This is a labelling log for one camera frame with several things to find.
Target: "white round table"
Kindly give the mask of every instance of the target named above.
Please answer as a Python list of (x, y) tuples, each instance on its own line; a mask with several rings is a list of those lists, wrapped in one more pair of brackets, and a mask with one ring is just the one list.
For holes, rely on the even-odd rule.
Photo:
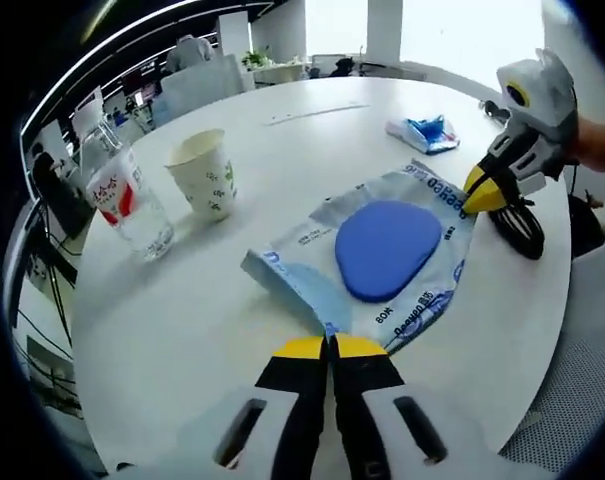
[[(435, 157), (386, 135), (394, 116), (444, 113), (462, 141)], [(163, 164), (171, 148), (208, 128), (226, 130), (238, 211), (203, 227)], [(334, 78), (256, 90), (193, 111), (139, 140), (137, 161), (176, 226), (162, 259), (135, 261), (101, 216), (75, 290), (77, 390), (106, 467), (147, 464), (176, 444), (182, 425), (226, 392), (252, 385), (288, 339), (318, 334), (274, 303), (240, 269), (247, 249), (277, 238), (325, 197), (412, 157), (462, 186), (498, 127), (477, 100), (446, 87), (381, 78)], [(404, 380), (447, 395), (498, 451), (517, 428), (549, 366), (569, 286), (570, 225), (562, 180), (532, 197), (546, 234), (530, 261), (481, 215), (452, 304), (395, 354)], [(349, 478), (333, 395), (314, 478)]]

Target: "ceiling light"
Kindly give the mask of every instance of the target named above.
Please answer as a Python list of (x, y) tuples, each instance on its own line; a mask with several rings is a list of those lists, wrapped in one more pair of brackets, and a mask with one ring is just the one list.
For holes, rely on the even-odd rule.
[(113, 8), (117, 1), (118, 0), (107, 0), (106, 2), (104, 2), (104, 5), (102, 5), (102, 8), (100, 8), (97, 15), (93, 17), (93, 20), (89, 24), (89, 27), (84, 31), (84, 34), (82, 35), (82, 43), (86, 42), (89, 37), (93, 35), (95, 29), (98, 27), (100, 22), (102, 22), (102, 20), (106, 18), (107, 14), (109, 13), (109, 10)]
[(33, 110), (33, 112), (31, 113), (31, 115), (27, 119), (27, 121), (24, 123), (24, 126), (22, 127), (22, 130), (20, 130), (20, 135), (24, 135), (24, 132), (26, 132), (27, 128), (29, 128), (29, 126), (33, 122), (33, 119), (35, 118), (35, 116), (38, 113), (40, 113), (40, 110), (42, 110), (42, 108), (44, 107), (44, 104), (49, 101), (49, 99), (53, 96), (53, 94), (55, 93), (55, 91), (58, 88), (60, 88), (60, 86), (64, 83), (64, 81), (67, 78), (69, 78), (71, 75), (73, 75), (73, 72), (75, 72), (78, 68), (80, 68), (89, 58), (91, 58), (97, 52), (99, 52), (100, 50), (102, 50), (104, 47), (106, 47), (113, 40), (115, 40), (116, 38), (121, 37), (126, 32), (128, 32), (130, 30), (133, 30), (138, 25), (142, 25), (144, 22), (147, 22), (147, 21), (149, 21), (149, 20), (151, 20), (151, 19), (153, 19), (153, 18), (155, 18), (155, 17), (157, 17), (159, 15), (162, 15), (163, 13), (170, 12), (171, 10), (175, 10), (176, 8), (180, 8), (180, 7), (184, 6), (184, 5), (189, 5), (191, 3), (198, 2), (198, 1), (200, 1), (200, 0), (182, 0), (181, 2), (174, 3), (173, 5), (169, 5), (167, 7), (161, 8), (160, 10), (156, 10), (155, 12), (150, 13), (150, 14), (148, 14), (148, 15), (140, 18), (140, 19), (138, 19), (138, 20), (136, 20), (133, 23), (130, 23), (129, 25), (127, 25), (123, 29), (118, 30), (113, 35), (107, 37), (105, 40), (103, 40), (100, 43), (98, 43), (95, 47), (93, 47), (91, 50), (89, 50), (89, 52), (86, 55), (84, 55), (82, 58), (80, 58), (80, 60), (78, 60), (75, 63), (75, 65), (73, 65), (71, 68), (69, 68), (69, 70), (64, 75), (62, 75), (62, 77), (57, 82), (55, 82), (55, 84), (53, 85), (53, 87), (51, 88), (51, 90), (48, 91), (48, 93), (44, 96), (44, 98), (38, 104), (38, 106), (35, 107), (35, 110)]
[[(173, 5), (169, 5), (167, 7), (161, 8), (160, 10), (157, 10), (153, 13), (150, 13), (149, 15), (146, 15), (138, 20), (136, 20), (135, 22), (127, 25), (126, 27), (122, 28), (121, 30), (118, 30), (117, 32), (115, 32), (113, 35), (109, 36), (108, 38), (106, 38), (105, 40), (103, 40), (102, 42), (100, 42), (99, 44), (97, 44), (95, 47), (93, 47), (91, 50), (89, 50), (89, 52), (84, 55), (82, 58), (80, 58), (80, 60), (78, 60), (71, 68), (69, 68), (69, 70), (62, 75), (62, 77), (60, 77), (60, 79), (55, 82), (55, 84), (53, 85), (53, 87), (51, 87), (51, 89), (46, 93), (46, 95), (44, 95), (44, 98), (40, 101), (40, 103), (38, 103), (38, 105), (35, 107), (35, 109), (33, 110), (33, 112), (31, 112), (31, 114), (29, 115), (29, 117), (27, 118), (26, 122), (24, 122), (24, 125), (22, 126), (22, 128), (20, 129), (20, 135), (24, 135), (24, 133), (26, 132), (26, 130), (31, 126), (31, 123), (33, 123), (33, 120), (35, 119), (36, 115), (38, 113), (40, 113), (40, 110), (42, 110), (42, 108), (44, 108), (44, 105), (46, 104), (46, 102), (49, 101), (49, 99), (53, 96), (53, 94), (58, 90), (58, 88), (60, 88), (60, 86), (76, 71), (78, 70), (78, 68), (80, 68), (84, 63), (87, 62), (87, 60), (89, 60), (93, 55), (95, 55), (97, 52), (99, 52), (100, 50), (102, 50), (105, 46), (107, 46), (109, 43), (111, 43), (112, 41), (114, 41), (115, 39), (119, 38), (120, 36), (124, 35), (126, 32), (134, 29), (135, 27), (155, 18), (158, 17), (166, 12), (170, 12), (171, 10), (174, 10), (176, 8), (180, 8), (183, 7), (185, 5), (189, 5), (191, 3), (197, 2), (199, 0), (182, 0), (181, 2), (177, 2), (174, 3)], [(262, 5), (270, 5), (273, 2), (255, 2), (255, 3), (244, 3), (242, 5), (233, 5), (233, 6), (229, 6), (229, 7), (222, 7), (222, 8), (216, 8), (213, 10), (208, 10), (206, 12), (201, 12), (199, 14), (196, 15), (192, 15), (191, 17), (188, 18), (194, 18), (194, 17), (199, 17), (199, 16), (203, 16), (203, 15), (208, 15), (211, 13), (218, 13), (218, 12), (223, 12), (223, 11), (227, 11), (227, 10), (234, 10), (236, 8), (247, 8), (250, 6), (262, 6)]]

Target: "blue object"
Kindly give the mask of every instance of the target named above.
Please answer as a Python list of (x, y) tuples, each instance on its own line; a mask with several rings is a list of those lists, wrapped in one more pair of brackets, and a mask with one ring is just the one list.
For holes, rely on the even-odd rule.
[(364, 302), (400, 293), (435, 251), (442, 225), (410, 203), (377, 201), (349, 217), (338, 230), (335, 258), (347, 290)]
[(429, 144), (439, 141), (444, 134), (444, 116), (442, 115), (435, 117), (433, 120), (411, 120), (408, 118), (407, 122), (424, 135)]
[(119, 127), (126, 121), (127, 121), (127, 118), (124, 116), (124, 114), (122, 112), (120, 112), (119, 110), (117, 112), (113, 112), (113, 122), (115, 123), (116, 127)]

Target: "paper cup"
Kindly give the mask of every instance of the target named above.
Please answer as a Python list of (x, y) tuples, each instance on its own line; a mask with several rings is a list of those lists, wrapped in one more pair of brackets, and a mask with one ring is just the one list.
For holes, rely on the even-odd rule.
[(193, 210), (214, 222), (232, 213), (237, 194), (223, 141), (224, 130), (198, 133), (182, 142), (166, 165)]

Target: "window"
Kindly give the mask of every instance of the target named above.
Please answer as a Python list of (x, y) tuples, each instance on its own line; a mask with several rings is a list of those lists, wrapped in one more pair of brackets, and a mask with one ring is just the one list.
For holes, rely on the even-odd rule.
[(498, 67), (544, 46), (541, 0), (404, 0), (400, 60), (499, 88)]
[(366, 51), (368, 0), (306, 0), (306, 53)]

